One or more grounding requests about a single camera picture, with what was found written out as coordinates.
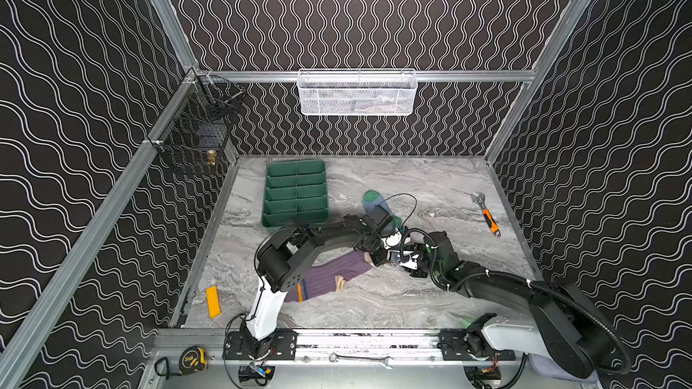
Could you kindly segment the blue orange striped sock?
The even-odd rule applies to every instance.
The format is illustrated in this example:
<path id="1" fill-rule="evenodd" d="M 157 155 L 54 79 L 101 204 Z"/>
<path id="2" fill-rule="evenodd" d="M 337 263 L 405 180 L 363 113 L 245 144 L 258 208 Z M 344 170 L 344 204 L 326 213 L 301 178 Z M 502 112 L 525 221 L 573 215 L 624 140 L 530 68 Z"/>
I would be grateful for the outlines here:
<path id="1" fill-rule="evenodd" d="M 394 215 L 394 212 L 389 207 L 386 199 L 380 192 L 376 190 L 368 190 L 361 200 L 362 207 L 366 214 L 372 214 L 373 212 L 382 210 L 387 212 L 391 217 L 391 223 L 385 228 L 385 232 L 394 232 L 401 227 L 402 220 L 400 217 Z"/>

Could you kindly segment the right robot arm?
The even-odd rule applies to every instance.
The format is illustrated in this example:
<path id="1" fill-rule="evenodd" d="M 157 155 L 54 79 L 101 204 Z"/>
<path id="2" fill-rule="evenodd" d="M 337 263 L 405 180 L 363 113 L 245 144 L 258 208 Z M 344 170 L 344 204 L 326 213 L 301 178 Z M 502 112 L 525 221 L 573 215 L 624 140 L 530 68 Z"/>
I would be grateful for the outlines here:
<path id="1" fill-rule="evenodd" d="M 441 290 L 493 302 L 527 316 L 501 322 L 485 313 L 466 329 L 462 345 L 475 358 L 505 350 L 549 358 L 570 376 L 631 372 L 624 341 L 605 315 L 572 283 L 555 286 L 462 260 L 446 232 L 409 229 L 384 241 L 389 260 L 430 277 Z"/>

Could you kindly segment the green divided plastic tray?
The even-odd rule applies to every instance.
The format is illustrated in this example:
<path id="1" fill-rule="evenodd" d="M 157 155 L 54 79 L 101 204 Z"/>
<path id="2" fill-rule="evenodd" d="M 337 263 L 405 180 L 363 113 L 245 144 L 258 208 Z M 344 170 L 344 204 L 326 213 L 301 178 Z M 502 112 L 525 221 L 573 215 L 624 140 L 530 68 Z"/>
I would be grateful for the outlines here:
<path id="1" fill-rule="evenodd" d="M 266 168 L 261 225 L 277 229 L 292 220 L 326 223 L 330 218 L 326 163 L 293 160 Z"/>

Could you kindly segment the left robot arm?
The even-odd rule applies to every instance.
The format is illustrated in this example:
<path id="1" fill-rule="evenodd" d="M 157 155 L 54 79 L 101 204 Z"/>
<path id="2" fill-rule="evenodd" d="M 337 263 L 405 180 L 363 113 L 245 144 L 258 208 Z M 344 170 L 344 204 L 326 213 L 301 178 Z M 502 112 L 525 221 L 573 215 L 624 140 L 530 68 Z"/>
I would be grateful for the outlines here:
<path id="1" fill-rule="evenodd" d="M 256 251 L 258 288 L 241 332 L 254 342 L 270 340 L 286 296 L 306 279 L 318 256 L 332 250 L 359 250 L 379 265 L 387 260 L 387 238 L 395 232 L 393 215 L 381 207 L 369 214 L 348 214 L 335 223 L 291 222 L 273 232 Z"/>

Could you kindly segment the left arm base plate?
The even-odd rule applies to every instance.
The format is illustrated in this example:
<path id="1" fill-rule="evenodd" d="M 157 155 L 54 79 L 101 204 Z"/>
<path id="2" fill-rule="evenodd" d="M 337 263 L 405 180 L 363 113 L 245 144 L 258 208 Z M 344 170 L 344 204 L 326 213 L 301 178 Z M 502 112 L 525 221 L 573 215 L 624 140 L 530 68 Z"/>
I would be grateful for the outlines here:
<path id="1" fill-rule="evenodd" d="M 255 340 L 247 331 L 230 331 L 223 342 L 226 361 L 294 360 L 297 336 L 295 331 L 278 329 L 264 340 Z"/>

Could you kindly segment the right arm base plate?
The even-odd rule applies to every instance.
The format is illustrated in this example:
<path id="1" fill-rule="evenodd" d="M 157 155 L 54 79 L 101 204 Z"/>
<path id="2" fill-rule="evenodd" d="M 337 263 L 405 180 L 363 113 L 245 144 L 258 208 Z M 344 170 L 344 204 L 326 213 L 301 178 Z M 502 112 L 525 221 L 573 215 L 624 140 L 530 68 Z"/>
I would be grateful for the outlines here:
<path id="1" fill-rule="evenodd" d="M 516 360 L 513 351 L 492 348 L 479 331 L 440 331 L 436 347 L 443 354 L 444 361 Z"/>

